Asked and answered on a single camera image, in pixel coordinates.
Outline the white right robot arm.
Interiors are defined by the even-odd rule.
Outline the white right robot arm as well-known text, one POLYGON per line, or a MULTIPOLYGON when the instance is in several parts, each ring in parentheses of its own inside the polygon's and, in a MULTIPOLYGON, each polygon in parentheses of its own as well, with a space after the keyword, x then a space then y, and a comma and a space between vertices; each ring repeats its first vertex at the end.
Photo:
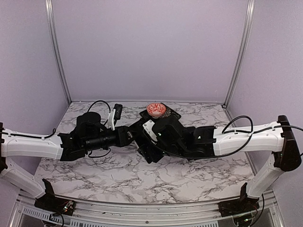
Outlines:
POLYGON ((139 153, 148 163, 164 156, 187 160, 223 158, 238 152, 270 151, 266 163, 255 177, 245 183, 234 207, 244 212, 285 172, 302 163, 293 129, 286 116, 264 125, 232 128, 201 126, 185 127, 173 115, 159 119, 140 119, 131 128, 139 153))

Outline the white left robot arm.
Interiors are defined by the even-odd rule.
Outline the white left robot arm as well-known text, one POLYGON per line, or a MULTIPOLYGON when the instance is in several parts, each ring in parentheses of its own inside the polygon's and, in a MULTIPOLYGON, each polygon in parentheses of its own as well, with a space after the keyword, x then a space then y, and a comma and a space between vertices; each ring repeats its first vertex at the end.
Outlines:
POLYGON ((70 133, 53 133, 49 136, 18 134, 0 130, 0 175, 20 189, 30 193, 49 210, 56 210, 60 200, 47 180, 39 180, 15 164, 10 157, 45 157, 63 162, 85 157, 88 152, 110 147, 125 147, 133 138, 127 126, 115 126, 111 115, 110 126, 101 123, 96 112, 77 117, 76 127, 70 133))

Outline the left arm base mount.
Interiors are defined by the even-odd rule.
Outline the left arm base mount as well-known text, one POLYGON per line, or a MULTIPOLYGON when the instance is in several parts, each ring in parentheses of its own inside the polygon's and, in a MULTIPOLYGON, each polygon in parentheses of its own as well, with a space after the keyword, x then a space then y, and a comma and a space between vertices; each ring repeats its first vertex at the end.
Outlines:
POLYGON ((76 205, 75 201, 55 196, 51 183, 46 179, 42 179, 42 181, 45 184, 45 194, 41 198, 36 199, 34 206, 43 210, 72 216, 76 205))

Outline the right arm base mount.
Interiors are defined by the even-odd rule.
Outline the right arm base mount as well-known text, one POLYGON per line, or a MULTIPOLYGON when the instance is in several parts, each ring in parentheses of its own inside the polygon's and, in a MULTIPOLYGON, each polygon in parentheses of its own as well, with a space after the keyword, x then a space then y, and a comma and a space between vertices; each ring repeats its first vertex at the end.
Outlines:
POLYGON ((239 198, 218 203, 219 212, 222 217, 253 211, 260 207, 258 203, 259 199, 252 199, 248 197, 246 193, 247 184, 248 183, 245 183, 241 187, 239 198))

